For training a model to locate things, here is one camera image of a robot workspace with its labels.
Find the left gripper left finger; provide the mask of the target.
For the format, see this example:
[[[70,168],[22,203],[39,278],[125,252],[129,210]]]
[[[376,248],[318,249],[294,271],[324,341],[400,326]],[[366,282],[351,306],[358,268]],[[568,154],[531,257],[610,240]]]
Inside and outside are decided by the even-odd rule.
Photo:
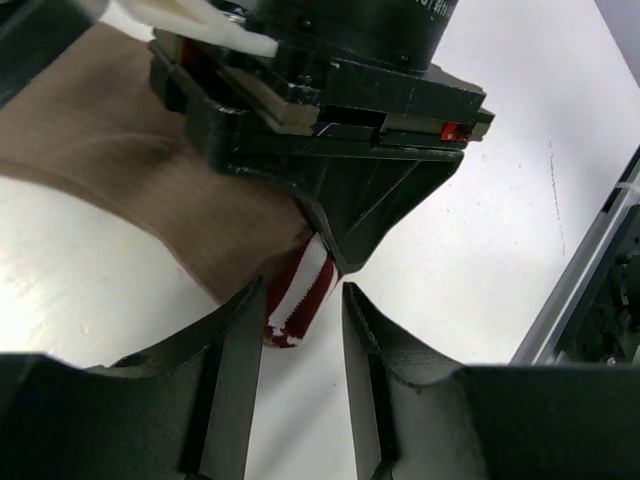
[[[109,367],[87,478],[242,478],[262,351],[266,286]]]

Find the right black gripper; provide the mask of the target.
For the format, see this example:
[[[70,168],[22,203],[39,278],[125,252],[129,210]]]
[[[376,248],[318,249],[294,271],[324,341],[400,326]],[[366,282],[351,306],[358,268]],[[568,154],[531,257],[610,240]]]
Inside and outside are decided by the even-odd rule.
[[[493,122],[485,91],[433,61],[456,5],[225,2],[278,41],[276,55],[155,31],[156,70],[169,79],[159,93],[218,168],[292,156],[279,170],[287,192],[339,271],[354,273]]]

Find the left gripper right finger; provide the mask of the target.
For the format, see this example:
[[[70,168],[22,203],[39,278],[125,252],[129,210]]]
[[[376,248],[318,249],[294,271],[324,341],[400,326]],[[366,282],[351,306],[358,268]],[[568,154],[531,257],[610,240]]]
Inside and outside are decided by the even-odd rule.
[[[342,331],[356,477],[397,479],[425,417],[419,396],[462,364],[388,318],[354,282],[342,286]]]

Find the brown striped sock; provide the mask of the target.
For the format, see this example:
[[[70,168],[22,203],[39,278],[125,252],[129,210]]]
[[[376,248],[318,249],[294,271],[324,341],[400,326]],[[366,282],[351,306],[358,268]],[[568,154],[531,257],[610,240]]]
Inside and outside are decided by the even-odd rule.
[[[300,345],[340,280],[333,259],[288,195],[199,157],[151,91],[150,58],[93,25],[2,109],[2,173],[146,230],[220,301],[264,276],[266,343]]]

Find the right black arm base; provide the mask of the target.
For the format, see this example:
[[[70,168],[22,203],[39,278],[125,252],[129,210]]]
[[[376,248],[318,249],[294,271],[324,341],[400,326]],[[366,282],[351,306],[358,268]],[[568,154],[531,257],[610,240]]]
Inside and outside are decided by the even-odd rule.
[[[639,348],[639,206],[619,208],[586,264],[546,365],[629,365]]]

